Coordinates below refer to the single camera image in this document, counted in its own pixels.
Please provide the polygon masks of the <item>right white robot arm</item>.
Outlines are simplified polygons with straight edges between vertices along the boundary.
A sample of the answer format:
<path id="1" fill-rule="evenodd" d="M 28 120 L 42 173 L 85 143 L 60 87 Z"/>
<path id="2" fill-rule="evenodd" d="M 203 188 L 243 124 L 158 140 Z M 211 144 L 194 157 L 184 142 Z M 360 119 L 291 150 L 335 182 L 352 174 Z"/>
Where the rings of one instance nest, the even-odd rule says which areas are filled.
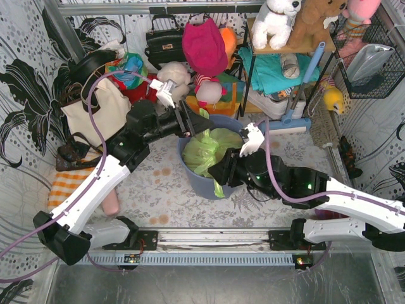
<path id="1" fill-rule="evenodd" d="M 404 202 L 377 198 L 350 188 L 329 175 L 290 167 L 279 156 L 259 149 L 240 156 L 227 149 L 208 172 L 221 186 L 246 185 L 292 208 L 339 213 L 340 218 L 292 221 L 290 229 L 270 233 L 273 250 L 324 249 L 330 241 L 362 240 L 393 252 L 404 251 Z"/>

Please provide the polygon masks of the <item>green plastic trash bag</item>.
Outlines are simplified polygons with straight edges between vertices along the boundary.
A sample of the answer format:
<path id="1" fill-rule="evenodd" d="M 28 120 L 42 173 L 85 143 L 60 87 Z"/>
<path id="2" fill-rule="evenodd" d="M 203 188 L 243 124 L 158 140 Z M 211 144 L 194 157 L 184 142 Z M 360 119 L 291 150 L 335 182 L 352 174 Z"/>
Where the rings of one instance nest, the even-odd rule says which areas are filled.
<path id="1" fill-rule="evenodd" d="M 211 116 L 202 108 L 198 114 L 204 118 Z M 208 168 L 217 164 L 224 157 L 228 148 L 241 148 L 242 145 L 243 140 L 240 133 L 237 134 L 226 128 L 212 128 L 190 137 L 190 141 L 183 150 L 182 158 L 186 166 L 195 174 L 213 179 L 208 173 Z M 214 193 L 218 198 L 229 198 L 234 192 L 233 188 L 220 186 L 215 180 L 214 185 Z"/>

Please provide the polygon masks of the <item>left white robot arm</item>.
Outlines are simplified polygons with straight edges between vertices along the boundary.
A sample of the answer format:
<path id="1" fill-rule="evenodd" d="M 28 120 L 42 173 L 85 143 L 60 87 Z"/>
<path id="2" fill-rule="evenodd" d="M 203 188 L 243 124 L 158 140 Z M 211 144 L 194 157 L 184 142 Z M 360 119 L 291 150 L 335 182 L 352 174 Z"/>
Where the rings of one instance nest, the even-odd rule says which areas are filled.
<path id="1" fill-rule="evenodd" d="M 150 143 L 172 134 L 195 136 L 212 127 L 210 119 L 195 113 L 185 102 L 166 108 L 161 115 L 148 100 L 134 103 L 124 127 L 110 139 L 94 171 L 62 204 L 34 217 L 40 242 L 67 265 L 76 264 L 93 248 L 116 244 L 132 249 L 139 245 L 139 227 L 124 216 L 95 226 L 87 221 L 149 155 Z"/>

